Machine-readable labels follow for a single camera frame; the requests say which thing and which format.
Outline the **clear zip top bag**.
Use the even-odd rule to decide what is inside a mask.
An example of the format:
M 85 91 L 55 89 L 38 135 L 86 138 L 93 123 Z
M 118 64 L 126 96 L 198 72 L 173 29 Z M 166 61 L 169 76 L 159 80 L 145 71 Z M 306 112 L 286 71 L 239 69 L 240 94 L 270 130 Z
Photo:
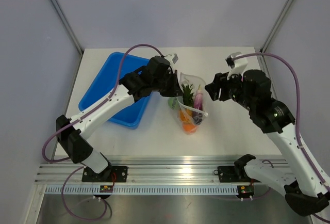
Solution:
M 188 135 L 195 133 L 208 117 L 204 101 L 205 85 L 206 82 L 201 77 L 181 73 L 179 86 L 183 95 L 168 99 L 173 116 L 183 132 Z

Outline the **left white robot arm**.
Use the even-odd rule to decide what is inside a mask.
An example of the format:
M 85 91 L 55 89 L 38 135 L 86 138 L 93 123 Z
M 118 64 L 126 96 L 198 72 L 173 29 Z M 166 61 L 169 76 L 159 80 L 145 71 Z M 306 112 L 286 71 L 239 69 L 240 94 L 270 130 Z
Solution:
M 154 91 L 163 97 L 181 96 L 174 69 L 177 61 L 176 54 L 155 56 L 147 65 L 125 74 L 116 87 L 84 111 L 71 118 L 58 117 L 56 139 L 70 160 L 86 166 L 99 181 L 107 181 L 114 172 L 112 164 L 87 142 L 88 138 L 112 116 Z

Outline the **green toy ball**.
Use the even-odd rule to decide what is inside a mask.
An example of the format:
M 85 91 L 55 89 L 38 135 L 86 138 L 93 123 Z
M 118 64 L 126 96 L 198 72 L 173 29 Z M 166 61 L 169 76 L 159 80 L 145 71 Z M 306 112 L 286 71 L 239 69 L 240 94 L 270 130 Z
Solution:
M 172 110 L 178 110 L 180 108 L 178 100 L 176 97 L 171 97 L 168 99 L 168 106 L 172 109 Z

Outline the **orange toy fruit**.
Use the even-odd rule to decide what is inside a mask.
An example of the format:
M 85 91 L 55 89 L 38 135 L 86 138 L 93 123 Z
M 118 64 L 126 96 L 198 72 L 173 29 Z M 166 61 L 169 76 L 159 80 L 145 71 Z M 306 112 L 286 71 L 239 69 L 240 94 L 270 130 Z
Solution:
M 197 131 L 198 126 L 193 123 L 184 122 L 182 128 L 186 134 L 193 134 Z

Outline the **dark purple toy eggplant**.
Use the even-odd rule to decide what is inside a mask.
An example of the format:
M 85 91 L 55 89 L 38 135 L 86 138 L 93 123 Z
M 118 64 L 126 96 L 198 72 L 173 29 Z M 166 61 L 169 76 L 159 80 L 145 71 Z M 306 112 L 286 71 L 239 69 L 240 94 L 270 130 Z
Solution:
M 192 112 L 192 119 L 195 125 L 200 125 L 204 118 L 203 111 L 203 90 L 202 86 L 199 85 L 197 91 L 195 92 L 195 98 L 193 103 L 193 108 L 195 109 Z

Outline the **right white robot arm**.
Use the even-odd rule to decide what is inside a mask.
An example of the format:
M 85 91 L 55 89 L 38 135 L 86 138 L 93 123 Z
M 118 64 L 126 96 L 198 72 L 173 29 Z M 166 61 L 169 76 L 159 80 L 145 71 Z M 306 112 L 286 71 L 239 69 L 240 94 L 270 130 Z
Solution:
M 205 86 L 212 100 L 232 100 L 249 112 L 251 121 L 275 144 L 291 170 L 290 175 L 264 165 L 251 154 L 235 160 L 240 181 L 256 180 L 281 194 L 300 216 L 314 215 L 329 206 L 329 176 L 296 134 L 298 122 L 289 108 L 272 97 L 271 81 L 260 70 L 243 74 L 217 73 Z

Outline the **toy pineapple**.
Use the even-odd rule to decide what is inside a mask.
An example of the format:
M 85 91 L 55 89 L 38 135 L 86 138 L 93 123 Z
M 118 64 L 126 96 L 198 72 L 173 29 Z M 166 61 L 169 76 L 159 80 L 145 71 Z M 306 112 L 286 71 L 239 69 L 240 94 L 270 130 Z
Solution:
M 188 107 L 193 107 L 193 102 L 194 102 L 194 93 L 192 92 L 193 90 L 193 85 L 189 84 L 181 84 L 183 88 L 183 104 Z M 192 117 L 192 111 L 190 109 L 184 108 L 179 112 L 180 114 L 180 119 L 182 122 L 188 122 L 190 123 L 190 118 Z

